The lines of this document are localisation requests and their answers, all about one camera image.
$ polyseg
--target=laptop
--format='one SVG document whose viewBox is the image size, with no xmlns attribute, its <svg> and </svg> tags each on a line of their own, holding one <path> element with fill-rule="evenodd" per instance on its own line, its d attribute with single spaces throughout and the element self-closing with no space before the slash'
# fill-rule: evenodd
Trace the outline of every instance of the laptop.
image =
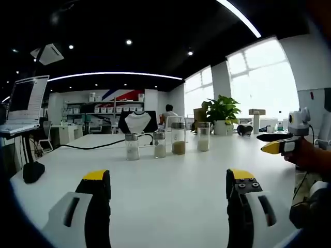
<svg viewBox="0 0 331 248">
<path fill-rule="evenodd" d="M 43 94 L 49 75 L 15 82 L 10 96 L 8 118 L 0 125 L 0 134 L 16 134 L 37 129 Z"/>
</svg>

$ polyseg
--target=black ceiling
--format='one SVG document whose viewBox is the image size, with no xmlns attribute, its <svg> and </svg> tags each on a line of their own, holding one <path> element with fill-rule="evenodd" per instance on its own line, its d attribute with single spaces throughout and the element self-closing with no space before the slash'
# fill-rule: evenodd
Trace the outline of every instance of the black ceiling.
<svg viewBox="0 0 331 248">
<path fill-rule="evenodd" d="M 101 71 L 164 74 L 186 78 L 257 41 L 254 34 L 216 0 L 11 2 L 3 8 L 3 66 L 0 99 L 16 79 Z M 262 38 L 305 34 L 300 11 L 287 1 L 230 0 Z M 126 39 L 133 44 L 127 46 Z M 30 52 L 54 43 L 64 60 L 43 66 Z M 189 57 L 187 52 L 194 51 Z M 49 90 L 154 88 L 169 91 L 181 81 L 148 76 L 100 75 L 49 82 Z"/>
</svg>

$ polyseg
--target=white cylinder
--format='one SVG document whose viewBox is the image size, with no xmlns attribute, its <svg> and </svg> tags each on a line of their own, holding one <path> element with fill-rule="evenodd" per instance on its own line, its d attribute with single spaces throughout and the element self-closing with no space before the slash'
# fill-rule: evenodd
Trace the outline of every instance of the white cylinder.
<svg viewBox="0 0 331 248">
<path fill-rule="evenodd" d="M 254 128 L 254 134 L 259 133 L 260 129 L 260 112 L 254 111 L 254 118 L 253 118 L 253 128 Z"/>
</svg>

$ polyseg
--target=glass jar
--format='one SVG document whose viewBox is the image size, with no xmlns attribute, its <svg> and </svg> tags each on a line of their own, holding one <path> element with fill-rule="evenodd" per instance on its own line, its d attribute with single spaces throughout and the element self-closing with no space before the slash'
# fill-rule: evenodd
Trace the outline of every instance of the glass jar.
<svg viewBox="0 0 331 248">
<path fill-rule="evenodd" d="M 161 159 L 166 156 L 166 134 L 164 132 L 153 133 L 154 158 Z"/>
<path fill-rule="evenodd" d="M 171 124 L 171 143 L 173 154 L 185 154 L 185 135 L 184 122 L 175 122 Z"/>
<path fill-rule="evenodd" d="M 209 151 L 210 123 L 198 122 L 198 151 Z"/>
<path fill-rule="evenodd" d="M 139 142 L 137 133 L 126 133 L 125 134 L 126 144 L 126 159 L 127 160 L 138 160 L 139 159 Z"/>
</svg>

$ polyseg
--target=white powder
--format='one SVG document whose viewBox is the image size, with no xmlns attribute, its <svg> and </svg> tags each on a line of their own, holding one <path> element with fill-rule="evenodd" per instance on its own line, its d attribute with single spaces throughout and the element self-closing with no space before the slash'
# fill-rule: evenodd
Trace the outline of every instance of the white powder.
<svg viewBox="0 0 331 248">
<path fill-rule="evenodd" d="M 138 160 L 139 159 L 139 150 L 138 147 L 127 147 L 126 150 L 127 160 Z"/>
<path fill-rule="evenodd" d="M 199 151 L 208 151 L 209 150 L 209 140 L 203 139 L 198 141 L 198 150 Z"/>
<path fill-rule="evenodd" d="M 154 147 L 154 158 L 160 159 L 166 156 L 166 147 L 164 145 L 157 145 Z"/>
</svg>

